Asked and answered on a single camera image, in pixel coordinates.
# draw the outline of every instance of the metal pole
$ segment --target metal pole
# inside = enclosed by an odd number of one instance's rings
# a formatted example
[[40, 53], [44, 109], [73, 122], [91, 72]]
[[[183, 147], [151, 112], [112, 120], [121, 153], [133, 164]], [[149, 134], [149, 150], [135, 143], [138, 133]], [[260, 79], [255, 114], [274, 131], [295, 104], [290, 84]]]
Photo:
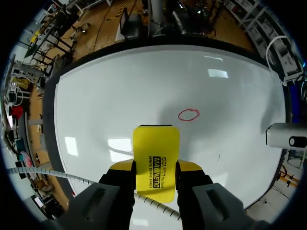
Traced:
[[253, 10], [254, 10], [258, 5], [259, 5], [259, 3], [258, 3], [258, 2], [255, 2], [255, 4], [253, 5], [253, 8], [252, 8], [249, 12], [247, 12], [247, 14], [246, 14], [246, 15], [244, 16], [244, 18], [241, 20], [239, 26], [241, 26], [241, 25], [246, 21], [246, 19], [250, 16], [250, 14], [253, 12]]
[[262, 10], [259, 12], [259, 14], [250, 22], [250, 24], [246, 27], [246, 29], [244, 30], [244, 32], [246, 32], [247, 30], [249, 30], [253, 24], [255, 23], [255, 21], [266, 11], [266, 7], [263, 7]]
[[152, 10], [153, 10], [153, 21], [157, 24], [162, 24], [163, 20], [163, 1], [162, 0], [153, 0]]

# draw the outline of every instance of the red marker drawing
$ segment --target red marker drawing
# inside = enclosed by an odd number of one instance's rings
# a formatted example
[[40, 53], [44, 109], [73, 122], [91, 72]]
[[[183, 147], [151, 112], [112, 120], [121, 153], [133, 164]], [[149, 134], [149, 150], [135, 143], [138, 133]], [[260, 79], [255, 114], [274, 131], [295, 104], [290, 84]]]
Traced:
[[[183, 114], [184, 112], [186, 111], [190, 111], [190, 112], [195, 112], [196, 113], [196, 116], [193, 117], [192, 119], [189, 119], [189, 120], [186, 120], [186, 119], [182, 119], [180, 118], [180, 115]], [[180, 114], [178, 115], [178, 119], [181, 120], [181, 121], [192, 121], [192, 120], [195, 120], [197, 117], [200, 116], [200, 112], [197, 110], [197, 109], [185, 109], [183, 111], [180, 112]]]

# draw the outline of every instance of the wire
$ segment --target wire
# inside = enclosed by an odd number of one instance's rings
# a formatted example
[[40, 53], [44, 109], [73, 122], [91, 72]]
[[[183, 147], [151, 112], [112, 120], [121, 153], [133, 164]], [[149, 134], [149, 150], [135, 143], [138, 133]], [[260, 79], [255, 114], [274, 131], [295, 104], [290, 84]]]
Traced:
[[50, 176], [56, 176], [56, 177], [61, 177], [61, 178], [66, 178], [69, 180], [74, 180], [78, 181], [84, 184], [91, 185], [95, 183], [95, 181], [90, 181], [78, 176], [74, 176], [71, 174], [67, 174], [64, 172], [57, 172], [54, 170], [46, 170], [46, 169], [40, 169], [40, 168], [35, 168], [35, 167], [18, 167], [18, 168], [10, 168], [7, 170], [8, 174], [16, 174], [16, 173], [39, 173], [39, 174], [46, 174]]
[[[87, 179], [84, 179], [79, 176], [74, 176], [71, 174], [67, 174], [64, 172], [57, 172], [54, 170], [46, 170], [46, 169], [40, 169], [40, 168], [34, 168], [34, 167], [17, 167], [17, 168], [10, 168], [7, 169], [8, 174], [21, 174], [21, 173], [39, 173], [39, 174], [45, 174], [45, 175], [50, 175], [50, 176], [56, 176], [56, 177], [61, 177], [69, 180], [74, 180], [78, 181], [84, 184], [94, 184], [96, 183], [95, 181], [90, 181]], [[176, 220], [181, 220], [180, 213], [164, 204], [159, 203], [158, 201], [152, 200], [148, 197], [145, 197], [143, 195], [134, 194], [134, 198], [138, 201], [150, 204], [150, 206], [155, 207], [157, 210], [162, 211], [163, 213], [168, 214], [171, 218], [176, 219]]]
[[302, 83], [302, 88], [301, 88], [301, 97], [304, 98], [303, 96], [303, 87], [304, 87], [305, 81]]
[[21, 97], [22, 97], [19, 104], [14, 104], [14, 106], [17, 107], [17, 106], [20, 106], [23, 103], [23, 101], [24, 101], [24, 93], [23, 93], [23, 91], [19, 87], [16, 87], [16, 88], [20, 90]]
[[132, 6], [132, 8], [131, 8], [131, 10], [130, 10], [130, 12], [129, 12], [128, 18], [129, 18], [130, 15], [132, 14], [132, 11], [133, 11], [133, 8], [135, 7], [136, 1], [137, 1], [137, 0], [134, 1], [134, 4], [133, 4], [133, 6]]
[[161, 30], [163, 30], [163, 29], [164, 29], [165, 27], [167, 27], [167, 26], [169, 26], [169, 25], [165, 25], [165, 26], [161, 27], [160, 29], [158, 29], [158, 30], [153, 34], [153, 36], [157, 35], [157, 33], [159, 33]]
[[216, 39], [216, 29], [213, 28], [213, 31], [214, 31], [214, 34], [213, 34], [212, 37], [207, 37], [207, 34], [206, 34], [206, 37], [209, 38], [209, 39], [212, 39], [212, 38], [215, 37], [215, 39]]
[[104, 19], [102, 20], [102, 22], [101, 22], [101, 24], [100, 24], [100, 26], [99, 26], [99, 29], [98, 29], [98, 32], [97, 32], [97, 35], [96, 35], [96, 39], [95, 39], [95, 43], [94, 43], [94, 47], [93, 47], [92, 53], [95, 51], [95, 46], [96, 46], [96, 43], [97, 43], [97, 39], [98, 39], [99, 32], [100, 32], [100, 30], [101, 30], [101, 26], [102, 26], [102, 24], [105, 22], [106, 16], [107, 16], [107, 14], [111, 11], [111, 9], [112, 9], [112, 6], [110, 6], [109, 9], [107, 10], [107, 12], [106, 12], [106, 14], [105, 14], [105, 16], [104, 16]]
[[[273, 78], [273, 70], [272, 70], [272, 68], [271, 68], [271, 66], [270, 66], [270, 63], [269, 63], [269, 57], [268, 57], [268, 56], [269, 56], [269, 49], [270, 49], [271, 45], [272, 45], [277, 39], [281, 39], [281, 38], [287, 38], [287, 36], [281, 35], [281, 36], [276, 36], [275, 38], [273, 38], [273, 39], [271, 40], [271, 42], [269, 43], [269, 45], [268, 45], [268, 47], [267, 47], [267, 50], [265, 51], [265, 59], [267, 60], [267, 64], [268, 64], [268, 67], [269, 67], [269, 70], [270, 70], [270, 73], [271, 73], [272, 78]], [[282, 84], [283, 86], [287, 86], [287, 83], [284, 82], [284, 81], [282, 81], [282, 80], [280, 80], [279, 78], [278, 78], [278, 81], [279, 81], [280, 84]]]

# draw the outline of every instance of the table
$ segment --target table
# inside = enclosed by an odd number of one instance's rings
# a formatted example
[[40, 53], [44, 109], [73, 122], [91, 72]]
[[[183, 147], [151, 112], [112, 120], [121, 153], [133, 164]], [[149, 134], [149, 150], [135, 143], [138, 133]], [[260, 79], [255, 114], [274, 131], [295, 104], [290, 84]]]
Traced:
[[[65, 54], [69, 55], [69, 51], [63, 49], [62, 47], [60, 47], [58, 45], [59, 42], [61, 42], [62, 44], [64, 44], [66, 47], [68, 47], [70, 49], [70, 51], [73, 49], [73, 46], [70, 46], [69, 44], [67, 44], [66, 42], [64, 42], [58, 35], [56, 35], [56, 33], [54, 32], [54, 26], [50, 25], [54, 22], [54, 20], [56, 20], [56, 18], [58, 17], [58, 15], [61, 13], [62, 9], [58, 10], [51, 19], [49, 19], [39, 30], [39, 33], [42, 35], [45, 33], [46, 29], [49, 28], [48, 32], [46, 34], [44, 34], [44, 37], [42, 40], [36, 39], [34, 43], [32, 43], [30, 46], [28, 46], [28, 51], [25, 54], [25, 58], [28, 56], [33, 56], [32, 59], [38, 61], [41, 64], [44, 65], [48, 65], [48, 63], [44, 62], [44, 58], [47, 58], [49, 60], [52, 60], [50, 57], [48, 57], [43, 51], [40, 51], [41, 46], [47, 41], [49, 43], [51, 43], [55, 48], [63, 51]], [[57, 39], [57, 42], [54, 43], [52, 42], [49, 38], [49, 36], [53, 36], [54, 38]], [[35, 58], [35, 54], [38, 53], [39, 55], [41, 55], [43, 57], [43, 60], [39, 60], [37, 58]]]
[[[190, 108], [199, 117], [179, 120]], [[137, 126], [176, 126], [179, 159], [197, 163], [244, 207], [274, 183], [284, 152], [266, 145], [265, 131], [287, 118], [283, 87], [259, 56], [213, 39], [166, 36], [109, 46], [54, 76], [46, 84], [43, 117], [53, 168], [93, 181], [133, 158]], [[60, 184], [70, 197], [87, 187]], [[175, 194], [168, 205], [178, 210]], [[139, 225], [180, 228], [136, 201], [130, 227]]]

